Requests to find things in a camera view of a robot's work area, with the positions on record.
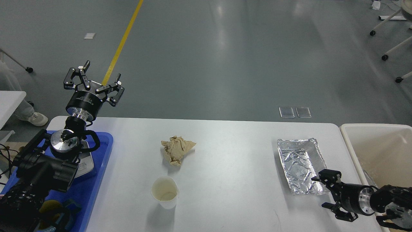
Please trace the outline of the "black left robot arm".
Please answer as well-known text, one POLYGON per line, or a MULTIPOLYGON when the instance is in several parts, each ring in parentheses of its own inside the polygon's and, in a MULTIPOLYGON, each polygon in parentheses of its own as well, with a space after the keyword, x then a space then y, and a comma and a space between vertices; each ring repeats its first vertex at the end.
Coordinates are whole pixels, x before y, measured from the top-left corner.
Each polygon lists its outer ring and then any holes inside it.
POLYGON ((74 90, 65 127, 42 129, 13 159, 1 192, 2 232, 84 232, 109 162, 113 137, 89 129, 104 103, 115 107, 125 88, 89 80, 90 61, 63 81, 74 90))

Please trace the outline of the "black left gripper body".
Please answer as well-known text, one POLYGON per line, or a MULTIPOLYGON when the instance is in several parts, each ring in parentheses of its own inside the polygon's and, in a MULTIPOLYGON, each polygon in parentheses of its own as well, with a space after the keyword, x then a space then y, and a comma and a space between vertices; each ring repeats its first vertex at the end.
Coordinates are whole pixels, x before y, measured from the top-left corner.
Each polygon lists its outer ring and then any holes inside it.
POLYGON ((100 83, 89 81, 89 85, 91 89, 87 91, 83 84, 78 84, 66 106, 66 111, 70 115, 81 114, 84 121, 96 120, 97 114, 107 99, 105 93, 96 93, 96 89, 102 87, 100 83))

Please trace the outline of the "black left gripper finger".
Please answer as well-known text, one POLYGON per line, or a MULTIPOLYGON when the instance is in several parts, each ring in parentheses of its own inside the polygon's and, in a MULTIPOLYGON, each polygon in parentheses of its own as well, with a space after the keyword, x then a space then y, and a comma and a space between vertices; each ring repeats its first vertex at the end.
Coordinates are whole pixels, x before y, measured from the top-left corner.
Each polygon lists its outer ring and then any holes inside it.
POLYGON ((83 85, 85 90, 89 91, 91 89, 91 84, 87 78, 86 72, 90 66, 90 61, 87 60, 83 66, 80 68, 69 68, 69 71, 63 81, 63 88, 66 90, 75 90, 77 85, 83 85), (80 83, 75 84, 74 78, 79 78, 80 83))
POLYGON ((101 85, 96 88, 96 96, 102 103, 109 103, 112 107, 116 107, 119 103, 125 88, 120 81, 121 73, 118 73, 115 81, 107 85, 101 85))

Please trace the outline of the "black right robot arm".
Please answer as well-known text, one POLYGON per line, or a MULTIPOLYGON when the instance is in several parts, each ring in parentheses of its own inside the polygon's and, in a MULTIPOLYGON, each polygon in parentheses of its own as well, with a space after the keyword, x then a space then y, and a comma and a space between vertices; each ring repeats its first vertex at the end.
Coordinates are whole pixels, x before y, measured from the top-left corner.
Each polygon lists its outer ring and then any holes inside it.
POLYGON ((411 188, 349 184, 341 181, 341 175, 337 170, 324 169, 312 178, 331 192, 334 204, 325 202, 322 207, 333 212, 336 219, 353 222, 359 215, 378 213, 376 221, 380 226, 411 231, 411 188))

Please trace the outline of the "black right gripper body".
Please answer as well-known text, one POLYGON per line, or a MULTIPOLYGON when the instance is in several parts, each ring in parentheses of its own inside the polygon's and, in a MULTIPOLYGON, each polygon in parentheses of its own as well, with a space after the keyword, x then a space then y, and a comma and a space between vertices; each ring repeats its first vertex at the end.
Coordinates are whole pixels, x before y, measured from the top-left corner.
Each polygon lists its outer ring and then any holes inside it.
POLYGON ((345 184, 342 182, 342 189, 337 194, 341 210, 353 212, 364 216, 371 216, 375 213, 370 204, 375 188, 360 184, 345 184))

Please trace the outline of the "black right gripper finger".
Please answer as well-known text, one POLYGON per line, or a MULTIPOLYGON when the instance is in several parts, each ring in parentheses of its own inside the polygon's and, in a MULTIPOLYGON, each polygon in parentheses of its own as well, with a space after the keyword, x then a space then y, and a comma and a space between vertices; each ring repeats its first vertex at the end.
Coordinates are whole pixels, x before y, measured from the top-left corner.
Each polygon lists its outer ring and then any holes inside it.
POLYGON ((342 189, 341 177, 340 171, 323 169, 311 180, 321 182, 331 193, 338 194, 342 189))
POLYGON ((342 211, 341 205, 339 203, 332 204, 329 202, 324 202, 323 204, 321 204, 321 207, 333 212, 335 218, 338 220, 354 222, 359 217, 356 213, 342 211))

